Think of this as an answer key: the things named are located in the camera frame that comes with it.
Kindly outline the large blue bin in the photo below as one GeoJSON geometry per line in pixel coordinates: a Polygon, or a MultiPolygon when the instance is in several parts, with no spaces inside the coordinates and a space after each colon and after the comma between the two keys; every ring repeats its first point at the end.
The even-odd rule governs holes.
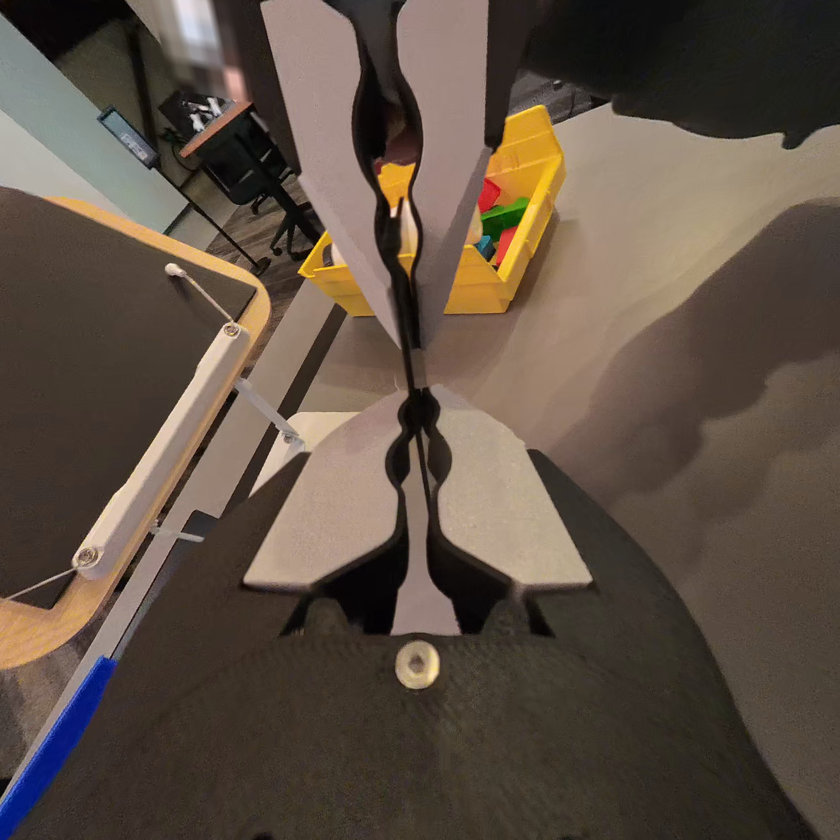
{"type": "Polygon", "coordinates": [[[7,787],[1,803],[2,839],[14,835],[67,762],[98,709],[117,666],[113,658],[98,657],[32,757],[7,787]]]}

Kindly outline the black office chair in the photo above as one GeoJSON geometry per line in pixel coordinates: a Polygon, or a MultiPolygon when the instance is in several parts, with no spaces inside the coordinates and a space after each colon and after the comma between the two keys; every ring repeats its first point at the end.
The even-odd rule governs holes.
{"type": "Polygon", "coordinates": [[[275,256],[286,253],[301,263],[321,236],[320,221],[310,202],[296,201],[284,186],[293,175],[277,144],[249,112],[223,126],[194,152],[211,180],[235,205],[272,198],[283,212],[269,244],[275,256]]]}

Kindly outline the yellow bin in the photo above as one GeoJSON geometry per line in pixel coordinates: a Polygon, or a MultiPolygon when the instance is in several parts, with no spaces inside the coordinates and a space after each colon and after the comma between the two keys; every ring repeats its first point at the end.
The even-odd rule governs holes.
{"type": "MultiPolygon", "coordinates": [[[[407,197],[414,165],[386,164],[379,182],[392,209],[407,197]]],[[[498,314],[515,297],[525,269],[535,256],[566,175],[564,153],[542,104],[507,117],[502,142],[490,157],[479,198],[482,233],[467,240],[450,291],[446,315],[498,314]]],[[[352,272],[328,266],[333,244],[324,233],[298,274],[318,287],[351,317],[372,317],[352,272]]]]}

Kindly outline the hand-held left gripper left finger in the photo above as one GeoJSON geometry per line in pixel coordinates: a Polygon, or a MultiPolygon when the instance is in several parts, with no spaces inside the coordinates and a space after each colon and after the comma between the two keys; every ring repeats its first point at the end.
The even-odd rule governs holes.
{"type": "Polygon", "coordinates": [[[258,591],[309,593],[386,549],[405,531],[408,391],[368,406],[310,453],[244,576],[258,591]]]}

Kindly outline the small dark sign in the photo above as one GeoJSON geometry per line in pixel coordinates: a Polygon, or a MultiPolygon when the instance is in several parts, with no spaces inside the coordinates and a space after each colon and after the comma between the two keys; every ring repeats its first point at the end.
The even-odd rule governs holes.
{"type": "Polygon", "coordinates": [[[132,123],[117,108],[109,106],[102,110],[98,115],[98,122],[147,170],[160,170],[159,151],[132,126],[132,123]]]}

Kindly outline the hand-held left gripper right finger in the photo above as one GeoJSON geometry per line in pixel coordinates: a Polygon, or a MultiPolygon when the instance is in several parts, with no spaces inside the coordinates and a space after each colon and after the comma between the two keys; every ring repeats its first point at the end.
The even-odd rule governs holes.
{"type": "Polygon", "coordinates": [[[451,391],[427,392],[427,565],[451,598],[588,587],[592,574],[524,442],[451,391]]]}

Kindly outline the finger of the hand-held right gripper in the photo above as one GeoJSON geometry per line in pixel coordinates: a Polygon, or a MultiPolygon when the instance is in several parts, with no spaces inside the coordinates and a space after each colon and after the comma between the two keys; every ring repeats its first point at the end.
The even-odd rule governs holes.
{"type": "Polygon", "coordinates": [[[398,15],[398,61],[422,135],[410,189],[420,353],[443,320],[490,158],[488,9],[483,1],[411,1],[398,15]]]}
{"type": "Polygon", "coordinates": [[[384,331],[402,348],[392,277],[377,242],[385,199],[372,147],[389,76],[387,2],[261,4],[301,185],[384,331]]]}

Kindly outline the black board with wooden rim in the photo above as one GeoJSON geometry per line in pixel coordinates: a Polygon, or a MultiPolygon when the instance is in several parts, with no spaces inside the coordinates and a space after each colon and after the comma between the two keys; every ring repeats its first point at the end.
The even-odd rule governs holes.
{"type": "Polygon", "coordinates": [[[89,203],[2,187],[1,666],[102,609],[234,389],[270,300],[89,203]]]}

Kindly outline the green block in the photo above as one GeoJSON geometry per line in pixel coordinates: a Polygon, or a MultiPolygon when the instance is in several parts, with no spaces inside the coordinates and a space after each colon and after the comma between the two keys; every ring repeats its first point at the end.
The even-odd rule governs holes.
{"type": "Polygon", "coordinates": [[[482,235],[489,237],[493,242],[499,241],[504,231],[519,226],[529,204],[530,199],[527,196],[521,196],[510,204],[497,206],[488,213],[484,213],[480,216],[482,235]]]}

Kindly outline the dark wooden desk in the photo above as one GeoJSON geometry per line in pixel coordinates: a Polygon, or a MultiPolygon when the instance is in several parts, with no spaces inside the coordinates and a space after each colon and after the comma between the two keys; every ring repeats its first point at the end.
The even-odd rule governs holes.
{"type": "Polygon", "coordinates": [[[180,104],[192,126],[192,136],[178,153],[184,161],[193,157],[202,146],[235,120],[252,112],[255,106],[251,100],[215,96],[204,97],[201,101],[182,98],[180,104]]]}

